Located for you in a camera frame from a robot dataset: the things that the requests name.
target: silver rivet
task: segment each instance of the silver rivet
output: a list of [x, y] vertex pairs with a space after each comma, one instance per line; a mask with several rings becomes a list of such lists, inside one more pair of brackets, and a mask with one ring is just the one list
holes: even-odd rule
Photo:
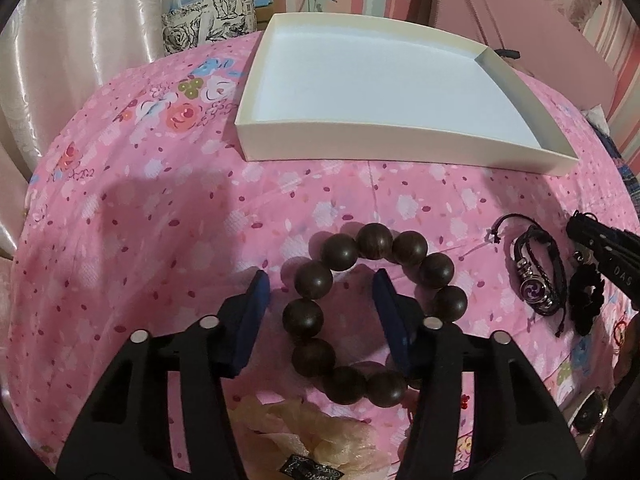
[[148, 337], [149, 332], [147, 332], [146, 330], [136, 330], [133, 334], [131, 334], [129, 339], [131, 339], [132, 343], [143, 343], [148, 339]]
[[511, 342], [511, 336], [504, 330], [498, 330], [498, 332], [494, 333], [494, 339], [501, 345], [508, 345]]
[[425, 317], [422, 324], [427, 328], [431, 328], [431, 330], [440, 330], [442, 328], [441, 320], [433, 316]]
[[200, 320], [200, 326], [206, 330], [215, 328], [220, 324], [220, 320], [216, 316], [205, 316]]

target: black clip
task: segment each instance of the black clip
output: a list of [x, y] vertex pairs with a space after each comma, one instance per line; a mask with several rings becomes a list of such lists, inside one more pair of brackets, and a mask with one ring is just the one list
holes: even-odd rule
[[[58, 463], [61, 480], [246, 480], [220, 378], [249, 361], [270, 299], [256, 272], [244, 294], [184, 332], [152, 337], [137, 330], [124, 343], [85, 403]], [[180, 397], [191, 473], [173, 466], [167, 373], [180, 372]]]
[[[373, 299], [394, 362], [422, 379], [396, 480], [584, 478], [561, 412], [509, 334], [467, 336], [453, 323], [425, 318], [383, 269], [374, 276]], [[453, 473], [462, 372], [474, 372], [474, 436], [469, 467]]]
[[576, 211], [566, 224], [574, 242], [593, 252], [598, 271], [634, 304], [640, 304], [640, 237], [608, 227], [591, 213]]

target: plastic bag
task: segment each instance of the plastic bag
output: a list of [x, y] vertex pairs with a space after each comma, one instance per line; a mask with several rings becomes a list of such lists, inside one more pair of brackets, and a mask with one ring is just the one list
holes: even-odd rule
[[229, 411], [238, 451], [250, 480], [284, 480], [292, 455], [308, 456], [344, 473], [342, 480], [384, 480], [391, 458], [375, 446], [369, 424], [326, 415], [301, 399], [262, 404], [244, 397]]
[[165, 54], [257, 30], [254, 0], [175, 0], [162, 15]]

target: white cardboard box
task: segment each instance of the white cardboard box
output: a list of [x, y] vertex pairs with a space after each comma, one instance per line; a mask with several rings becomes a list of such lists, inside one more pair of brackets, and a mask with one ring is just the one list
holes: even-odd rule
[[274, 15], [236, 127], [246, 160], [444, 162], [552, 175], [578, 161], [492, 49], [357, 14]]

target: black cord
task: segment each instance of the black cord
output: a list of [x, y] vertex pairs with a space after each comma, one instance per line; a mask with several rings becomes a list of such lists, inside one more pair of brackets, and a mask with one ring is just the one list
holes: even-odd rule
[[536, 222], [533, 218], [530, 218], [530, 217], [528, 217], [526, 215], [523, 215], [523, 214], [520, 214], [520, 213], [509, 213], [508, 215], [501, 216], [500, 218], [498, 218], [495, 221], [494, 226], [491, 228], [490, 235], [494, 237], [494, 244], [499, 244], [500, 243], [501, 238], [498, 236], [498, 229], [500, 228], [500, 225], [502, 225], [502, 223], [505, 220], [508, 220], [509, 218], [522, 218], [523, 220], [527, 220], [527, 221], [531, 222], [537, 228], [539, 228], [540, 230], [544, 231], [544, 229], [540, 226], [540, 224], [538, 222]]

